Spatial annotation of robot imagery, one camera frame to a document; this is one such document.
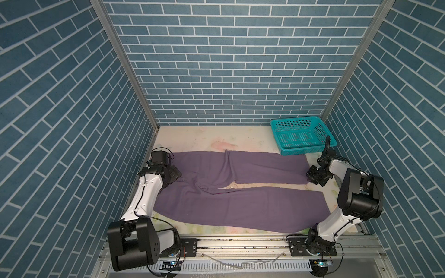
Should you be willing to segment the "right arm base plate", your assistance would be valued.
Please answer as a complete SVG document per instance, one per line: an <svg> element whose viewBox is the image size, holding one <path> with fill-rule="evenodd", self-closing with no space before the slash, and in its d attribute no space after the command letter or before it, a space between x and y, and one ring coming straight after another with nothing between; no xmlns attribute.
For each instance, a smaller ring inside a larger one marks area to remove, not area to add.
<svg viewBox="0 0 445 278"><path fill-rule="evenodd" d="M285 239L292 257L337 256L334 242L316 238L309 242L307 237L291 236Z"/></svg>

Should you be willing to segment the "teal plastic basket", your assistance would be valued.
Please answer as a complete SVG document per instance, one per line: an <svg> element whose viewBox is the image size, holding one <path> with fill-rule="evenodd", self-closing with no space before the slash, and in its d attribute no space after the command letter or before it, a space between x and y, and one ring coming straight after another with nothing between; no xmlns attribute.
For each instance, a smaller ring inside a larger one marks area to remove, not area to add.
<svg viewBox="0 0 445 278"><path fill-rule="evenodd" d="M322 152L328 137L329 146L337 146L336 139L319 117L274 119L270 125L281 155Z"/></svg>

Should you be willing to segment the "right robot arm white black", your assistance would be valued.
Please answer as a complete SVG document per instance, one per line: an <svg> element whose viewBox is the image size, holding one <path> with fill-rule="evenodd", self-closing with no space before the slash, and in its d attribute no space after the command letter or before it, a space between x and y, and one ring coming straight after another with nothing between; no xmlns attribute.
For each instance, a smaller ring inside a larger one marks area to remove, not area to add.
<svg viewBox="0 0 445 278"><path fill-rule="evenodd" d="M356 224L379 218L384 202L382 177L363 172L344 159L320 159L318 164L307 172L311 183L324 186L336 179L341 185L337 208L309 230L305 245L314 256L330 253L338 238Z"/></svg>

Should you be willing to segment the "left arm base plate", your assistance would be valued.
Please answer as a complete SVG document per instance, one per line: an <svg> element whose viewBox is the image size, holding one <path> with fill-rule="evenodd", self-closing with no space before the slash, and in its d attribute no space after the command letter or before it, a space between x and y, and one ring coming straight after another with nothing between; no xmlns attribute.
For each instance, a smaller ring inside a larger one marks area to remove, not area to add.
<svg viewBox="0 0 445 278"><path fill-rule="evenodd" d="M185 238L180 240L181 243L174 243L173 246L164 250L161 253L161 258L176 258L178 256L178 252L181 249L181 257L196 257L197 256L197 248L198 248L198 239L196 238Z"/></svg>

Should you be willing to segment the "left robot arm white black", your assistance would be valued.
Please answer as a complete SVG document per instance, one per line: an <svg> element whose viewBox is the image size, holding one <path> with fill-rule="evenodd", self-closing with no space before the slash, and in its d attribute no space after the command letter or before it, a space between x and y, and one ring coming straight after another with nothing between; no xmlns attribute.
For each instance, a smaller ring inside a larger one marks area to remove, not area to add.
<svg viewBox="0 0 445 278"><path fill-rule="evenodd" d="M120 220L110 223L107 230L113 270L123 271L158 262L165 254L180 258L183 246L177 229L157 231L152 220L159 193L182 176L175 166L148 166L139 173L139 185L129 208Z"/></svg>

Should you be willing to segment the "purple trousers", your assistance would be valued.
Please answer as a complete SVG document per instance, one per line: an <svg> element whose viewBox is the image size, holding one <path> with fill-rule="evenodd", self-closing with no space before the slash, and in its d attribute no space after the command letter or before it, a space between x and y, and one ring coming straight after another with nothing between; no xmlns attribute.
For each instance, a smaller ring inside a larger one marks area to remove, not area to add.
<svg viewBox="0 0 445 278"><path fill-rule="evenodd" d="M304 155L181 152L173 164L181 177L154 209L179 222L293 233L330 214L322 192L300 189L309 170Z"/></svg>

